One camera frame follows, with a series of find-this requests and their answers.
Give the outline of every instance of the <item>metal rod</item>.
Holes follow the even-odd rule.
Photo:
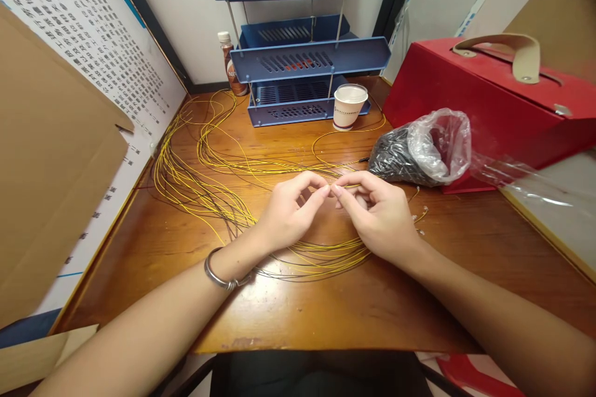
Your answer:
[[[314,15],[314,0],[310,0],[310,41],[314,42],[315,39],[315,15]]]
[[[244,2],[242,2],[242,8],[244,8],[244,16],[246,17],[246,23],[250,23],[248,21],[248,13],[246,12],[246,4]]]
[[[236,34],[236,41],[238,42],[238,48],[242,49],[240,44],[240,37],[238,36],[238,29],[236,28],[236,21],[234,20],[234,13],[232,12],[232,5],[229,0],[225,1],[228,4],[228,11],[230,11],[230,18],[232,19],[232,25],[234,25],[234,33]]]
[[[250,90],[250,97],[252,98],[253,105],[256,107],[256,98],[253,95],[253,83],[248,83],[248,89]]]
[[[331,88],[333,86],[333,73],[331,74],[331,80],[329,81],[329,91],[327,92],[327,97],[331,98]]]
[[[337,24],[337,36],[335,37],[336,41],[340,39],[340,31],[341,31],[341,20],[343,19],[343,6],[346,0],[341,0],[341,10],[340,10],[340,22]]]

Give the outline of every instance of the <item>bracelet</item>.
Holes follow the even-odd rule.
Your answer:
[[[217,276],[215,276],[215,274],[213,273],[213,270],[211,270],[211,256],[213,256],[213,254],[215,252],[221,250],[222,248],[223,247],[215,248],[212,252],[209,253],[209,255],[207,256],[207,259],[205,259],[205,274],[207,275],[207,277],[209,279],[211,279],[213,282],[215,282],[220,287],[225,288],[226,290],[232,291],[236,287],[241,287],[243,285],[246,285],[248,283],[248,281],[251,280],[252,275],[249,273],[246,276],[244,276],[244,279],[242,279],[241,281],[238,281],[238,279],[232,279],[229,282],[221,280]]]

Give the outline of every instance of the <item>forearm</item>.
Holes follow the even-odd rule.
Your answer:
[[[241,279],[267,255],[248,233],[216,252],[214,273]],[[149,393],[185,355],[229,292],[203,262],[165,282],[102,328],[36,390],[44,396]]]
[[[546,310],[425,244],[404,268],[472,334],[528,396],[593,396],[596,343]]]

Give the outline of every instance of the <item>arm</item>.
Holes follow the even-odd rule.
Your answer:
[[[359,186],[344,189],[348,184]],[[354,172],[337,180],[332,192],[366,246],[439,299],[522,392],[595,395],[596,342],[435,251],[414,228],[402,189]]]
[[[309,186],[319,189],[311,194]],[[325,179],[312,172],[280,183],[258,224],[213,255],[212,271],[226,281],[242,279],[268,254],[298,241],[328,194]],[[297,200],[304,205],[300,207]],[[203,262],[192,266],[102,328],[32,395],[148,394],[188,351],[229,294],[206,276]]]

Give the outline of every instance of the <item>red box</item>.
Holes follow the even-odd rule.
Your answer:
[[[456,54],[452,49],[460,38],[414,42],[383,112],[393,127],[400,127],[442,107],[461,110],[470,119],[472,153],[494,159],[509,156],[535,169],[590,148],[596,144],[596,86],[540,68],[540,48],[529,39],[536,45],[529,50],[536,58],[530,64],[535,64],[536,73],[540,70],[534,84],[518,80],[519,71],[514,77],[507,60],[511,56],[504,53],[475,48],[466,50],[467,56]],[[519,47],[514,64],[522,53],[532,57],[528,48]],[[443,192],[490,189],[467,172]]]

